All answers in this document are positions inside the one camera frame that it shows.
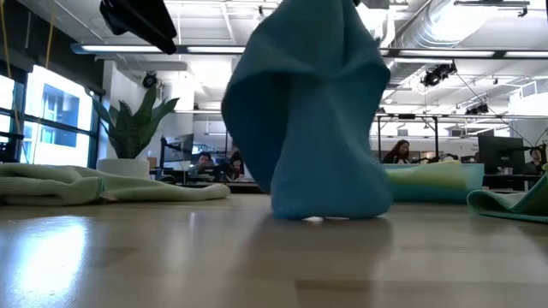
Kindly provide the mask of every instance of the snake plant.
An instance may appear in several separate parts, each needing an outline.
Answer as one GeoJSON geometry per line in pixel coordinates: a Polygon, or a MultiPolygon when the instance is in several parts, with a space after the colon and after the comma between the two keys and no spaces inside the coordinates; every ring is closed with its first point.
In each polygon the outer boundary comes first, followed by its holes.
{"type": "Polygon", "coordinates": [[[109,141],[118,158],[136,158],[151,142],[162,118],[173,111],[179,98],[163,101],[154,108],[156,102],[156,87],[150,88],[141,103],[139,110],[133,114],[129,106],[120,101],[120,109],[112,106],[107,109],[99,102],[93,101],[93,107],[98,113],[104,130],[109,135],[109,141]]]}

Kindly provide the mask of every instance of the blue cloth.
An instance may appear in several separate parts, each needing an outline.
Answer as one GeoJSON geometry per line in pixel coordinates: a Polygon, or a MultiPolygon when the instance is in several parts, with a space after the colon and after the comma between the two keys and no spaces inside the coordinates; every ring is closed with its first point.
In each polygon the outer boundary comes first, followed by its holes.
{"type": "Polygon", "coordinates": [[[369,130],[390,78],[350,0],[284,0],[251,35],[222,112],[274,217],[369,218],[392,202],[369,130]]]}

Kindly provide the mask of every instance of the white plant pot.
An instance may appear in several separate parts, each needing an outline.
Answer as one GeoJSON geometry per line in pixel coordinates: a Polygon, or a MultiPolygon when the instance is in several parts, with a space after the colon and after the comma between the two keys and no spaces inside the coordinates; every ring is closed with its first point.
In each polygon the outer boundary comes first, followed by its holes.
{"type": "Polygon", "coordinates": [[[97,170],[111,175],[149,180],[149,169],[149,162],[139,159],[106,158],[97,161],[97,170]]]}

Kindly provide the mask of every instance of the dark hair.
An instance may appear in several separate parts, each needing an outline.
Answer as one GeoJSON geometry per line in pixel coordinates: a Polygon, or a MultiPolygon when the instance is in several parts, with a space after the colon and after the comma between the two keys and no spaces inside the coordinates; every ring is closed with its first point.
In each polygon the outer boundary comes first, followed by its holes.
{"type": "Polygon", "coordinates": [[[198,158],[203,157],[203,156],[207,157],[207,159],[208,159],[209,161],[211,161],[211,154],[210,154],[209,152],[205,152],[205,151],[201,152],[201,153],[198,155],[198,158]]]}
{"type": "Polygon", "coordinates": [[[403,156],[400,153],[400,148],[402,147],[403,144],[408,144],[409,145],[409,142],[405,139],[401,139],[400,141],[396,142],[396,145],[394,145],[392,150],[390,150],[386,156],[388,156],[388,157],[399,157],[401,159],[408,159],[409,151],[407,151],[407,153],[403,154],[403,156]]]}

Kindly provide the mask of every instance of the potted plant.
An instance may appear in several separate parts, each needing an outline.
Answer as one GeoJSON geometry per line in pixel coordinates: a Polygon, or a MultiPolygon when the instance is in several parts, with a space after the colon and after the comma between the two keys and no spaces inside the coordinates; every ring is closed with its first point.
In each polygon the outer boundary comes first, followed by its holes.
{"type": "Polygon", "coordinates": [[[110,144],[118,157],[117,159],[99,159],[97,170],[113,175],[149,179],[148,161],[135,158],[151,142],[160,121],[174,110],[178,100],[179,98],[173,98],[167,102],[164,100],[154,108],[156,102],[154,86],[146,92],[135,114],[123,101],[120,101],[119,110],[111,106],[108,111],[99,101],[93,101],[93,107],[102,120],[99,122],[109,135],[110,144]]]}

